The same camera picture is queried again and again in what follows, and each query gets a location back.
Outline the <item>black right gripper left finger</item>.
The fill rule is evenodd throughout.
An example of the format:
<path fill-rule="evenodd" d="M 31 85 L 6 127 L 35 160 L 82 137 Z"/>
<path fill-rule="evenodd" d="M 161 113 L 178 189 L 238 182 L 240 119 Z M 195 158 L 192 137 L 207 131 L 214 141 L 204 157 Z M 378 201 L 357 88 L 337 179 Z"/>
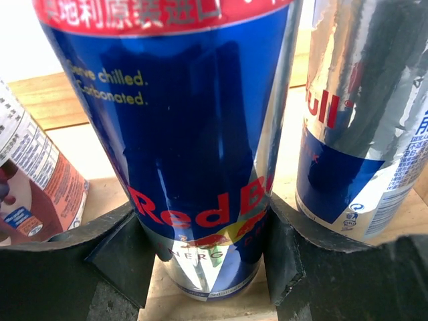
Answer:
<path fill-rule="evenodd" d="M 137 320 L 154 250 L 130 203 L 53 236 L 1 248 L 2 320 Z"/>

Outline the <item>silver Red Bull can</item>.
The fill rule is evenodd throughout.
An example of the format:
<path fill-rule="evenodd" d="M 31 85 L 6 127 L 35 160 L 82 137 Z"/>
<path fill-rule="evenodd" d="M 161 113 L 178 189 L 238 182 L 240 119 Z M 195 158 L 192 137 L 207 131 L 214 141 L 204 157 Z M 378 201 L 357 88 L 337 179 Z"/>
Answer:
<path fill-rule="evenodd" d="M 296 205 L 367 242 L 427 163 L 427 2 L 316 1 Z"/>

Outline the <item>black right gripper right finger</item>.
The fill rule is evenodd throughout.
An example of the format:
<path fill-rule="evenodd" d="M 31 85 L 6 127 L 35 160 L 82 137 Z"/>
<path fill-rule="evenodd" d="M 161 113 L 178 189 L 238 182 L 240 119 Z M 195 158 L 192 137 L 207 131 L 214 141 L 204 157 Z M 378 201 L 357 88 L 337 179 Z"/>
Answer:
<path fill-rule="evenodd" d="M 370 246 L 273 196 L 265 272 L 280 320 L 426 320 L 427 236 Z"/>

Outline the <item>blue Red Bull can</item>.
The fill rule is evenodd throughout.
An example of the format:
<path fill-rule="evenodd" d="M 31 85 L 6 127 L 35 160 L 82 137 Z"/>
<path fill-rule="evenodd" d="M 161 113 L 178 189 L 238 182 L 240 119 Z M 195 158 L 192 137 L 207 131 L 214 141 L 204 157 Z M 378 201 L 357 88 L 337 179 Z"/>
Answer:
<path fill-rule="evenodd" d="M 34 1 L 145 233 L 188 296 L 255 277 L 301 1 Z"/>

